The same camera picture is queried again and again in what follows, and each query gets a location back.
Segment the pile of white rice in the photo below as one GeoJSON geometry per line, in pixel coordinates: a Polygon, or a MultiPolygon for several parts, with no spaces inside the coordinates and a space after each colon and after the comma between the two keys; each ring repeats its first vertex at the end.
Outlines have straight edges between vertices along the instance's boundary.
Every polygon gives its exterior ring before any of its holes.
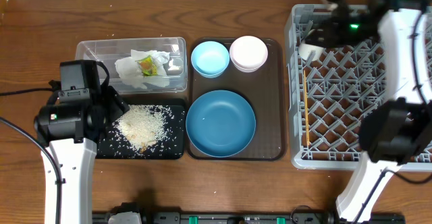
{"type": "Polygon", "coordinates": [[[116,157],[145,157],[164,151],[172,141],[169,121],[175,115],[163,105],[131,105],[130,110],[111,124],[107,138],[102,141],[116,157]]]}

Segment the white napkin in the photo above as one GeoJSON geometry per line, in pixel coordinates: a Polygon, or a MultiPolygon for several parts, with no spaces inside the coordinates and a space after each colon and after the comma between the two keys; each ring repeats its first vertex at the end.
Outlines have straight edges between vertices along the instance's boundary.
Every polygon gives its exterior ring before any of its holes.
{"type": "Polygon", "coordinates": [[[118,59],[115,62],[115,69],[121,81],[133,88],[147,89],[147,84],[163,88],[169,85],[169,79],[167,78],[167,71],[165,69],[169,60],[170,55],[168,52],[156,50],[136,51],[132,49],[129,57],[118,59]],[[140,66],[136,62],[149,55],[153,58],[153,62],[157,66],[156,76],[143,76],[140,66]]]}

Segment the cream plastic cup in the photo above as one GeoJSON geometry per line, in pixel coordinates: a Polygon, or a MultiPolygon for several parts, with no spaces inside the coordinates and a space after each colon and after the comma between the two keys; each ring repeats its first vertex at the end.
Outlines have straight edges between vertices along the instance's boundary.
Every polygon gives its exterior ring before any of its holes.
{"type": "Polygon", "coordinates": [[[318,35],[321,35],[321,29],[312,29],[308,34],[301,40],[300,46],[298,47],[299,56],[304,59],[311,59],[316,61],[320,58],[324,47],[321,47],[321,39],[318,39],[318,35]]]}

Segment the green snack wrapper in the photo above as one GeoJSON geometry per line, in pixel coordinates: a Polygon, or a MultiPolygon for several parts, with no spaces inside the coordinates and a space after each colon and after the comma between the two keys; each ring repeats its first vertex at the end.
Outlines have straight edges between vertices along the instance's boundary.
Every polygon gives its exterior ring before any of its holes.
{"type": "Polygon", "coordinates": [[[157,66],[154,64],[153,58],[150,55],[136,62],[140,66],[143,76],[157,75],[157,66]]]}

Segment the wooden chopstick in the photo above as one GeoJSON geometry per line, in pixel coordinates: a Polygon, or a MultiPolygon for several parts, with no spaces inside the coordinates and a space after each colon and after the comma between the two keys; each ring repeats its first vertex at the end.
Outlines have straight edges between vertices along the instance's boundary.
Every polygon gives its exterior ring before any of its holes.
{"type": "Polygon", "coordinates": [[[308,94],[307,94],[307,76],[306,71],[302,72],[303,78],[303,99],[304,99],[304,120],[305,120],[305,137],[306,137],[306,145],[310,146],[310,130],[309,130],[309,122],[308,122],[308,94]]]}

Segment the pink bowl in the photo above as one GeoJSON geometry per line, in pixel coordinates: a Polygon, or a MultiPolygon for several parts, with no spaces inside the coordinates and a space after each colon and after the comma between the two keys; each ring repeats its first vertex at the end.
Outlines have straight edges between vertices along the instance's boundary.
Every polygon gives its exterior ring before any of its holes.
{"type": "Polygon", "coordinates": [[[229,56],[234,66],[241,72],[255,72],[267,60],[266,44],[255,36],[241,36],[229,48],[229,56]]]}

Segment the light blue bowl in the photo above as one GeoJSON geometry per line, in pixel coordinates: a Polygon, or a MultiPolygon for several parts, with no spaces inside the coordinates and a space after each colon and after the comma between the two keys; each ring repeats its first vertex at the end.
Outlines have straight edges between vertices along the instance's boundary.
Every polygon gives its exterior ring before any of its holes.
{"type": "Polygon", "coordinates": [[[191,63],[201,76],[216,78],[227,69],[230,54],[223,44],[216,41],[205,41],[193,49],[191,63]]]}

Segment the dark blue plate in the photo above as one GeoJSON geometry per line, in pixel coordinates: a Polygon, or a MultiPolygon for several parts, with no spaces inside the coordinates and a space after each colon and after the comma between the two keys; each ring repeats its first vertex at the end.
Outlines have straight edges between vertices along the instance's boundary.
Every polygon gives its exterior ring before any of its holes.
{"type": "Polygon", "coordinates": [[[186,116],[186,133],[201,153],[215,158],[242,152],[254,138],[257,120],[250,103],[228,90],[198,97],[186,116]]]}

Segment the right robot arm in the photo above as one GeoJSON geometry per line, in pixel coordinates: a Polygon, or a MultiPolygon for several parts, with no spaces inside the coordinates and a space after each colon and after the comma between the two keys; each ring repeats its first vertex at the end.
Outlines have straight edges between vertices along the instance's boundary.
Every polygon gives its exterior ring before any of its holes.
{"type": "Polygon", "coordinates": [[[381,40],[385,50],[385,102],[360,124],[359,163],[337,197],[337,222],[363,223],[388,181],[431,142],[431,83],[425,23],[429,0],[368,0],[353,16],[346,0],[326,0],[331,16],[302,40],[302,58],[326,48],[381,40]]]}

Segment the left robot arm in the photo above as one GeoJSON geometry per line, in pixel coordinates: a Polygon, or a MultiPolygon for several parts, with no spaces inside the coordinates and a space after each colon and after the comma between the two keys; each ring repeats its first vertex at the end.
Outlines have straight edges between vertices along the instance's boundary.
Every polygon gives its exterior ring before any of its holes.
{"type": "Polygon", "coordinates": [[[35,117],[45,172],[45,223],[92,221],[92,173],[107,125],[129,109],[112,86],[57,90],[35,117]]]}

